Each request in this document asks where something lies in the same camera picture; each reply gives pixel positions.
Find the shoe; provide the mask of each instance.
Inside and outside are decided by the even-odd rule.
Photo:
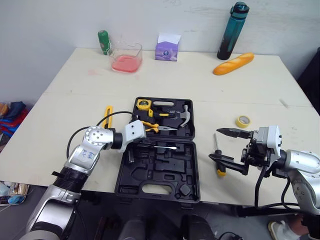
[[[273,240],[299,240],[301,237],[295,234],[285,221],[281,221],[281,223],[271,221],[268,224],[268,229]]]

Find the pink liquid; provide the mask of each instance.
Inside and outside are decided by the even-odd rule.
[[[134,73],[138,70],[140,63],[141,61],[137,57],[121,55],[112,63],[112,68],[116,71]]]

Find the pliers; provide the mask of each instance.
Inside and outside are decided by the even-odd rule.
[[[155,124],[152,124],[150,122],[147,122],[147,121],[141,121],[143,125],[147,126],[147,127],[150,127],[148,129],[146,129],[145,131],[146,132],[149,132],[149,131],[155,131],[155,133],[157,134],[159,131],[177,131],[178,129],[176,128],[172,128],[172,127],[169,127],[169,126],[159,126],[159,124],[155,123]]]

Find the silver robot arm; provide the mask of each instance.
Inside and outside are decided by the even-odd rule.
[[[146,137],[145,127],[140,120],[126,125],[121,132],[113,132],[99,126],[89,127],[82,143],[65,162],[57,176],[32,212],[26,234],[20,240],[66,239],[76,217],[76,205],[81,190],[95,168],[102,149],[118,149],[124,152],[134,140]]]
[[[287,150],[283,169],[300,209],[320,215],[320,158],[312,152]]]
[[[251,165],[263,171],[263,177],[272,174],[279,178],[289,178],[298,205],[306,213],[305,218],[308,220],[305,224],[311,239],[320,239],[320,158],[312,152],[280,149],[282,136],[277,125],[260,127],[254,131],[237,128],[220,128],[217,131],[234,138],[250,139],[242,150],[241,162],[244,164],[235,163],[232,157],[221,154],[214,153],[209,157],[243,175],[248,174]]]

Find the tissue box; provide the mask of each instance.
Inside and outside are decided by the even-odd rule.
[[[177,61],[180,35],[159,34],[155,47],[155,60]]]

